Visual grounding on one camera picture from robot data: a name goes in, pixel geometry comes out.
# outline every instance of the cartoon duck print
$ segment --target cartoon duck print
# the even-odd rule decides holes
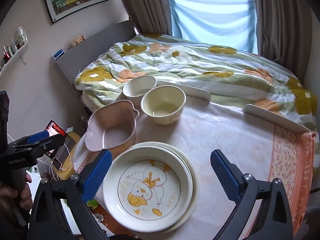
[[[132,185],[131,192],[128,195],[128,202],[134,207],[141,205],[148,205],[147,201],[150,200],[153,195],[157,198],[157,204],[161,204],[164,196],[163,184],[167,181],[166,171],[171,170],[167,165],[164,168],[158,168],[155,166],[153,160],[149,160],[151,166],[147,167],[143,172],[137,171],[128,176],[130,179],[138,180]]]

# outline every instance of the wall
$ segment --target wall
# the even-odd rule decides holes
[[[318,98],[316,120],[320,131],[320,23],[312,12],[312,45],[309,65],[303,80],[303,87],[312,91]]]
[[[111,24],[128,19],[121,0],[109,0],[77,11],[51,24],[44,0],[17,0],[0,26],[2,45],[10,44],[22,26],[29,49],[0,79],[0,91],[10,98],[8,134],[13,139],[43,130],[52,119],[63,129],[76,126],[83,104],[52,60],[69,48],[76,35],[89,37]]]

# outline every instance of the shelf bracket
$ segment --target shelf bracket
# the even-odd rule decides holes
[[[20,58],[21,58],[23,64],[26,65],[26,63],[25,63],[24,60],[23,60],[23,57],[20,56]]]

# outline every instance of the blue cloth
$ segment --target blue cloth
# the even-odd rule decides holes
[[[258,54],[252,0],[169,0],[172,35]]]

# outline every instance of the hand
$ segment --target hand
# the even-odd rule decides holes
[[[26,173],[26,182],[29,182],[29,183],[32,182],[32,179],[28,173]],[[6,198],[6,197],[16,198],[17,196],[18,196],[18,192],[15,189],[5,184],[0,185],[0,198]],[[20,206],[25,210],[29,211],[32,208],[32,198],[31,198],[31,191],[27,183],[24,189],[21,191],[20,197],[21,197]]]

